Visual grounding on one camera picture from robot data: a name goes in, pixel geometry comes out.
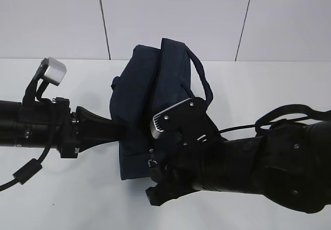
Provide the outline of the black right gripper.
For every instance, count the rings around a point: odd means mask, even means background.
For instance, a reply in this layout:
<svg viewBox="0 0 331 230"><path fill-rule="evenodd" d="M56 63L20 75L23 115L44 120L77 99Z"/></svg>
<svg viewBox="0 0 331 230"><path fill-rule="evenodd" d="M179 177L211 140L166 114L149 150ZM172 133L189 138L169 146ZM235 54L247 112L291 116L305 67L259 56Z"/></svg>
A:
<svg viewBox="0 0 331 230"><path fill-rule="evenodd" d="M163 161L151 168L151 180L155 186L146 189L145 193L152 206L179 197L198 192L195 182L201 168L201 160L209 148L222 146L227 139L219 136L211 141L198 141L196 144L180 147Z"/></svg>

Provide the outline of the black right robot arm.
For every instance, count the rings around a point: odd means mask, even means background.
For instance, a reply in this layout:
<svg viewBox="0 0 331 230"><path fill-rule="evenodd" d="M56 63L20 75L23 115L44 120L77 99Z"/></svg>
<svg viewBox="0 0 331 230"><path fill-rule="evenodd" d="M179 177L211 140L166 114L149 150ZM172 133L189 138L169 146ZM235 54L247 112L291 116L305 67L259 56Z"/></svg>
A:
<svg viewBox="0 0 331 230"><path fill-rule="evenodd" d="M146 195L161 206L199 191L257 194L291 210L321 211L330 205L330 122L283 122L264 136L181 148Z"/></svg>

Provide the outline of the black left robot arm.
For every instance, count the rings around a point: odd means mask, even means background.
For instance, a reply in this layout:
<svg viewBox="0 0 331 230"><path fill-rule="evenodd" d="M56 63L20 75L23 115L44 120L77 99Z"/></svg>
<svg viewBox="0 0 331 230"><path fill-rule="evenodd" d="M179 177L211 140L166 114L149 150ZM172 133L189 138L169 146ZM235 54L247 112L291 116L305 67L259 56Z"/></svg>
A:
<svg viewBox="0 0 331 230"><path fill-rule="evenodd" d="M61 158L77 158L78 154L104 143L124 139L124 125L100 117L79 106L73 112L69 100L57 97L55 134L51 148ZM1 101L1 146L44 148L49 139L51 114L49 107L35 101L31 108L21 102Z"/></svg>

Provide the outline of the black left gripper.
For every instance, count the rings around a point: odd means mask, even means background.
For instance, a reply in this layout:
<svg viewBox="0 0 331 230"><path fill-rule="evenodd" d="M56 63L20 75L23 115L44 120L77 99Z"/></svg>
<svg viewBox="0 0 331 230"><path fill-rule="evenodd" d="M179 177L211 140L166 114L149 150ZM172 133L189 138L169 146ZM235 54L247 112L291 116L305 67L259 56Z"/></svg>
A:
<svg viewBox="0 0 331 230"><path fill-rule="evenodd" d="M44 148L49 140L51 126L55 130L51 147L57 149L61 158L74 159L78 154L92 147L117 142L126 135L126 127L96 115L78 106L78 135L71 125L70 102L57 97L51 103L53 113L43 102L30 105L18 103L18 146Z"/></svg>

